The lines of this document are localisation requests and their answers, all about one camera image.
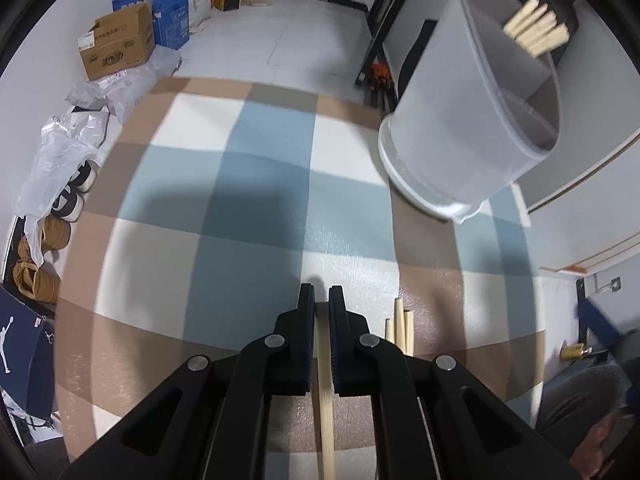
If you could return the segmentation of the tan shoes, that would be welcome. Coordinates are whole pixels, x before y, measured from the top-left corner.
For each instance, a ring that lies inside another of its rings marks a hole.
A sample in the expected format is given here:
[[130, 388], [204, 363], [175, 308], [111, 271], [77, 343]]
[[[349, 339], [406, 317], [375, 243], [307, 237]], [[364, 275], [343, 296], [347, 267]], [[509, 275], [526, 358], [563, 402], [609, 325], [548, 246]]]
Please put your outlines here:
[[[43, 254], [57, 252], [68, 245], [71, 235], [72, 228], [68, 222], [55, 216], [47, 216], [44, 219], [39, 247]], [[18, 242], [17, 255], [17, 262], [12, 268], [12, 278], [18, 291], [26, 298], [42, 304], [56, 304], [61, 280], [43, 266], [35, 264], [25, 235]]]

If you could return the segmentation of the blue cardboard box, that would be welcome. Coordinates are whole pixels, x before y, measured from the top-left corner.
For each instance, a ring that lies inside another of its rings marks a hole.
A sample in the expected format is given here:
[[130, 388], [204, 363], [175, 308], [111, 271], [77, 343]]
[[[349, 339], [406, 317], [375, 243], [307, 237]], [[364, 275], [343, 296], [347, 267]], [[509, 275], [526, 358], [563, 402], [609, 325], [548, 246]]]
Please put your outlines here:
[[152, 24], [158, 46], [179, 50], [190, 38], [189, 0], [114, 0], [113, 10], [149, 1], [152, 6]]

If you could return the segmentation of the black metal rack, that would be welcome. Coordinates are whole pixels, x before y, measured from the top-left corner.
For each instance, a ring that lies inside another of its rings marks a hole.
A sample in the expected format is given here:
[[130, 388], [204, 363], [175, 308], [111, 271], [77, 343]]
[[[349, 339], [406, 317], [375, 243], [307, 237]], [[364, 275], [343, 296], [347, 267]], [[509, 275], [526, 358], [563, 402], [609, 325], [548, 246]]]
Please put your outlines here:
[[374, 0], [372, 9], [367, 17], [371, 40], [355, 79], [357, 87], [361, 87], [364, 84], [367, 72], [378, 57], [378, 52], [380, 52], [382, 48], [384, 38], [388, 34], [390, 26], [392, 26], [392, 14], [395, 1], [396, 0]]

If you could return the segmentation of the white plastic bags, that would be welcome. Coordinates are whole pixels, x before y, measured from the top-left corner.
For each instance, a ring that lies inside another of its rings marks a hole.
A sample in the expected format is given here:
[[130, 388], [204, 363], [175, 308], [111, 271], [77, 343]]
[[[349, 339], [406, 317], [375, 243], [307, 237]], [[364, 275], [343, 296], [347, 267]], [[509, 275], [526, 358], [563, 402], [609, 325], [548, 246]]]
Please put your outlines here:
[[116, 118], [124, 124], [142, 98], [160, 79], [175, 73], [180, 63], [179, 51], [157, 47], [138, 67], [78, 82], [67, 99], [80, 110], [52, 116], [43, 125], [40, 148], [14, 206], [17, 217], [25, 220], [24, 234], [35, 264], [44, 261], [43, 219], [52, 212], [54, 200], [84, 162], [104, 164], [108, 121]]

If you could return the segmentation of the navy jordan shopping bag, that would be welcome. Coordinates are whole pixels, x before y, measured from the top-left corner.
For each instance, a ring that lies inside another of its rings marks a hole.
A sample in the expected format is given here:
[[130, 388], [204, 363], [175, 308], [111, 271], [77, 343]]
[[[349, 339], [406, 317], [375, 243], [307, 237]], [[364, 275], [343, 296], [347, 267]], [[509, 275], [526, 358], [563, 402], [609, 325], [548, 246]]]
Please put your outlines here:
[[53, 411], [53, 341], [49, 320], [1, 289], [1, 388], [40, 419]]

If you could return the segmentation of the wooden chopstick on table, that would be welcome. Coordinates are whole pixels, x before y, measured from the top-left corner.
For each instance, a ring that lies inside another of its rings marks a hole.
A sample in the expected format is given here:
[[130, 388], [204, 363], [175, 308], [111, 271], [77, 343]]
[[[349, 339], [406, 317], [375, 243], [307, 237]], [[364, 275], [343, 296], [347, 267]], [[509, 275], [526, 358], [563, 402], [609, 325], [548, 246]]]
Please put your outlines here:
[[405, 354], [414, 356], [414, 313], [410, 310], [404, 311], [405, 325]]
[[405, 309], [401, 298], [394, 301], [394, 341], [401, 352], [406, 351]]
[[392, 318], [386, 318], [385, 320], [385, 339], [392, 344], [395, 342], [395, 327]]

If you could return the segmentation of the black white sneakers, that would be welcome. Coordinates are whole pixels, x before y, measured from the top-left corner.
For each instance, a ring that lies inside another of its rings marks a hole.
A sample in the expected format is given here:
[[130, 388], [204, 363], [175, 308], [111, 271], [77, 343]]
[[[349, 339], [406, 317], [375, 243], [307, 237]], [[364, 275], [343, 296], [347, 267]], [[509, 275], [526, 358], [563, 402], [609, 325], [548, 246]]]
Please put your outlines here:
[[85, 207], [85, 195], [91, 190], [98, 176], [98, 166], [87, 160], [79, 166], [51, 209], [52, 216], [66, 222], [76, 222]]

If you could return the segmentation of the wooden chopstick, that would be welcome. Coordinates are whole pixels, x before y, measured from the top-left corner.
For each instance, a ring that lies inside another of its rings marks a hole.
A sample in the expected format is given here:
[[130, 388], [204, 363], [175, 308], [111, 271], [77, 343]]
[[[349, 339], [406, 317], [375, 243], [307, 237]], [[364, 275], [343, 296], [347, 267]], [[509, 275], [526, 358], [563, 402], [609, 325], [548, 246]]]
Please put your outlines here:
[[406, 351], [405, 309], [401, 298], [394, 301], [394, 341], [401, 352]]
[[331, 334], [329, 304], [316, 304], [314, 319], [314, 355], [316, 356], [316, 376], [314, 376], [314, 414], [316, 415], [317, 452], [320, 479], [336, 478], [333, 419], [333, 378], [331, 358]]
[[405, 354], [414, 356], [414, 313], [410, 310], [404, 311], [405, 325]]
[[392, 318], [386, 318], [385, 320], [385, 339], [392, 344], [395, 342], [395, 327]]

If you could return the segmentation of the chopstick in holder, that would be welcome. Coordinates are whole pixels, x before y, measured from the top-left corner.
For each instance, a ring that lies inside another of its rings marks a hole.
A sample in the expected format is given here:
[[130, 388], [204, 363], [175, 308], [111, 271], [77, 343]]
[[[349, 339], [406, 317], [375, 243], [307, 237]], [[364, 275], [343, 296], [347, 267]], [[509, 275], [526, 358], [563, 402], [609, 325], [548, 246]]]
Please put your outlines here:
[[516, 26], [529, 17], [539, 6], [539, 0], [527, 0], [516, 12], [509, 21], [503, 26], [503, 32], [508, 36], [514, 35]]
[[540, 37], [536, 42], [528, 46], [526, 50], [533, 58], [538, 58], [538, 56], [561, 47], [568, 40], [570, 40], [570, 32], [564, 24], [561, 24], [551, 29], [548, 34]]
[[548, 34], [551, 29], [554, 29], [558, 22], [556, 21], [556, 14], [554, 12], [547, 12], [541, 18], [538, 18], [536, 22], [530, 24], [526, 29], [518, 32], [514, 36], [514, 40], [523, 48], [527, 48], [540, 37]]
[[522, 6], [514, 17], [510, 19], [504, 26], [503, 31], [506, 36], [515, 39], [520, 32], [525, 32], [530, 26], [536, 23], [547, 13], [548, 6], [539, 3], [526, 3]]

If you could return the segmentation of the grey utensil holder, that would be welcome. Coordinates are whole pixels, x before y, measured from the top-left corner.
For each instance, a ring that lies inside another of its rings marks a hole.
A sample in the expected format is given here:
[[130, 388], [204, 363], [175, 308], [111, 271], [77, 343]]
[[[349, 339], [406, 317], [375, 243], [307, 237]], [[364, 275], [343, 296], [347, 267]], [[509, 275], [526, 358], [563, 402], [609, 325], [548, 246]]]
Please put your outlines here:
[[524, 3], [448, 0], [378, 151], [394, 185], [435, 217], [465, 222], [548, 157], [561, 101], [551, 52], [503, 32]]

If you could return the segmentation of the checkered tablecloth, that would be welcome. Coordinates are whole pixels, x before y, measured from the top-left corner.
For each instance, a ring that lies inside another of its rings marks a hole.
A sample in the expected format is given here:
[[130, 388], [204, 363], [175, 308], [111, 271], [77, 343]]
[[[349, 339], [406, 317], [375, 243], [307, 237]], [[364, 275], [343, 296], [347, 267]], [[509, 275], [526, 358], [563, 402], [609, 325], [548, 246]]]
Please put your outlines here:
[[526, 422], [544, 374], [541, 282], [522, 194], [460, 224], [409, 204], [380, 116], [245, 81], [162, 81], [108, 152], [63, 252], [55, 391], [81, 456], [194, 354], [268, 333], [311, 283], [382, 334], [401, 299], [414, 352], [449, 353]]

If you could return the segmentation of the brown cardboard box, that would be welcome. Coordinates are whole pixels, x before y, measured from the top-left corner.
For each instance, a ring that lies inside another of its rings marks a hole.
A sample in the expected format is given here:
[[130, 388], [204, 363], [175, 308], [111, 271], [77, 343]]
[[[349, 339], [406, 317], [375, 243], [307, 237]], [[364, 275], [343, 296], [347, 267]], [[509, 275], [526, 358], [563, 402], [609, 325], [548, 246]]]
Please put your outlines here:
[[145, 0], [96, 19], [77, 38], [89, 80], [98, 80], [148, 62], [155, 48], [151, 3]]

